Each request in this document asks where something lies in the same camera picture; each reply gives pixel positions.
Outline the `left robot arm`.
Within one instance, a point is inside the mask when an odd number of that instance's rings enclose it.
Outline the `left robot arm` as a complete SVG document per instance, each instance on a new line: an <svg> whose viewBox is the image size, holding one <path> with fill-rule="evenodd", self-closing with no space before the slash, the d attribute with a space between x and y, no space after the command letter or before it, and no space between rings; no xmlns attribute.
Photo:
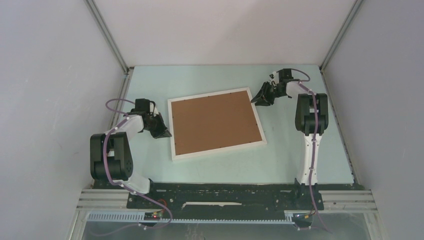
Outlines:
<svg viewBox="0 0 424 240"><path fill-rule="evenodd" d="M104 133L90 137L90 174L94 180L105 180L120 186L133 195L145 208L153 208L158 194L150 187L152 181L134 169L130 140L138 133L148 131L154 139L170 138L161 113L154 101L139 98L132 102L129 112L115 110L123 116L121 122Z"/></svg>

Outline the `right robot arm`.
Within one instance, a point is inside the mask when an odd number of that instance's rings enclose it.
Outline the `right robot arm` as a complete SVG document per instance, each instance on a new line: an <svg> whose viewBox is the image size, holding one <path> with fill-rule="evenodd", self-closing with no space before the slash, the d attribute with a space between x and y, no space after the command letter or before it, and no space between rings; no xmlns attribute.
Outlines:
<svg viewBox="0 0 424 240"><path fill-rule="evenodd" d="M272 106L277 98L296 100L294 125L303 136L303 160L295 182L312 187L318 183L318 154L329 125L329 103L327 94L316 93L306 86L310 80L310 76L299 69L274 71L250 102L256 106Z"/></svg>

